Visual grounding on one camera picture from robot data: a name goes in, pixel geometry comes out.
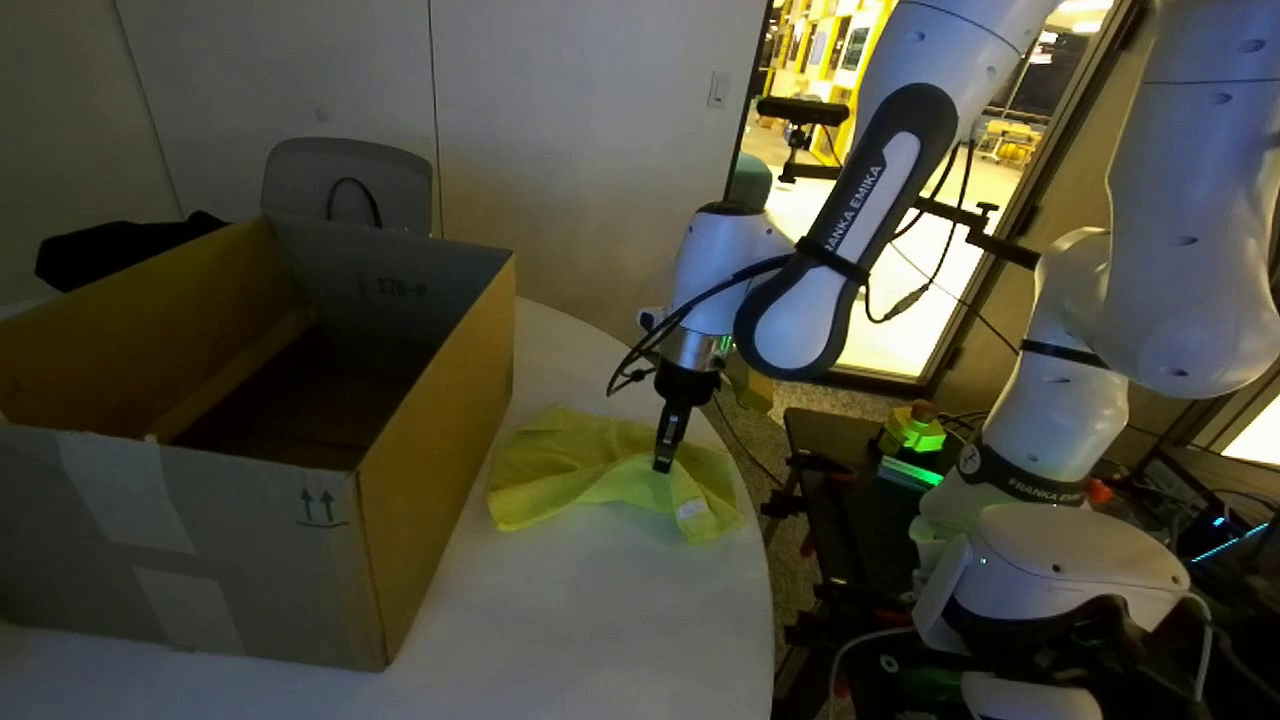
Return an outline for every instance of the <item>yellow cloth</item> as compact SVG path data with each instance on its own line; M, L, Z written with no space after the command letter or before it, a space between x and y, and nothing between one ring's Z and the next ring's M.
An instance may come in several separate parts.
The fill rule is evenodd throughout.
M547 522L579 503L637 503L673 515L708 544L741 522L729 453L682 444L673 471L651 471L651 430L633 419L551 406L499 453L488 515L499 530Z

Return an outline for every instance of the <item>gray chair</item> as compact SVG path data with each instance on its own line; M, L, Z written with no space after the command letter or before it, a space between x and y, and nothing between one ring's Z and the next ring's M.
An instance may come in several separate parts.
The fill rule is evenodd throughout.
M265 216L432 230L432 164L348 135L281 140L265 173Z

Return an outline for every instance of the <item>chair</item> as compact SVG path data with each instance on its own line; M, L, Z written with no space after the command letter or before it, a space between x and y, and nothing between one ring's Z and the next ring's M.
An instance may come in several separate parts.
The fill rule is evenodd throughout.
M803 99L803 96L759 96L755 103L759 116L782 116L787 119L787 161L775 178L796 183L796 177L823 177L838 178L839 164L801 164L796 156L814 145L817 126L839 126L849 119L849 103L823 103L823 99Z
M432 164L348 135L291 135L270 156L270 216L432 230Z

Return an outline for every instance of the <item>black cable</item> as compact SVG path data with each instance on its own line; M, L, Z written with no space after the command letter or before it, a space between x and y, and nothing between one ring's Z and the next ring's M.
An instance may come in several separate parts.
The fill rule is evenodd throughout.
M959 173L957 209L963 209L963 198L967 198L973 156L975 156L975 151L973 151L973 140L967 140L967 145L963 145L963 173ZM959 218L952 218L947 240L946 240L946 253L935 257L935 265L931 265L931 272L925 276L925 283L914 289L910 295L901 295L883 317L872 310L872 283L863 283L863 317L868 317L868 323L889 323L889 320L895 320L895 317L903 317L910 308L922 305L922 295L939 280L939 272L946 272L946 265L947 265L947 257L952 257L957 230L959 230Z
M645 354L651 354L651 352L682 326L682 320L686 320L695 305L703 305L703 299L714 299L714 295L719 295L719 293L729 293L729 289L737 289L737 283L744 283L744 280L754 280L754 276L775 272L775 269L784 269L784 265L787 265L787 257L771 257L771 260L748 265L748 269L731 272L729 280L703 289L701 295L691 295L691 299L682 305L677 310L669 310L662 323L651 323L651 326L628 346L628 354L614 367L603 392L614 395L614 392L645 379L651 367L633 370L633 364L645 361Z
M952 295L947 289L939 289L939 293L946 293L952 305L959 305L963 310L973 310L973 320L986 323L986 326L1008 346L1008 354L1020 354L1020 346L1015 346L973 299Z
M784 474L782 474L775 466L769 466L769 463L754 453L754 444L737 430L737 424L729 419L729 413L719 406L719 401L714 401L714 406L715 406L729 439L741 449L737 454L748 454L748 459L766 471L766 480L769 480L771 486L787 486Z
M935 198L935 194L946 192L946 183L952 178L957 156L959 156L959 145L952 145L946 173L939 173L939 177L931 178L931 187L925 192L929 198ZM910 236L910 230L922 223L922 216L925 216L925 209L917 209L917 216L903 218L903 223L893 230L893 240Z
M882 639L893 639L893 635L914 635L917 627L877 627L877 633L863 633L863 635L851 635L849 643L838 646L833 656L833 666L828 666L828 703L838 701L839 690L839 662L851 646L863 646L863 643L882 643Z

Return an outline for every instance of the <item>green light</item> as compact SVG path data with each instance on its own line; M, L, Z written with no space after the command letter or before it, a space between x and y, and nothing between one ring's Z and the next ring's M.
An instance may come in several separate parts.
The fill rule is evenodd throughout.
M910 449L910 453L946 453L947 428L925 406L925 404L901 404L883 419L883 454Z
M882 454L882 474L895 480L895 484L925 484L925 486L939 486L946 484L946 471L931 471L931 466L922 466L922 463L903 463L895 454Z

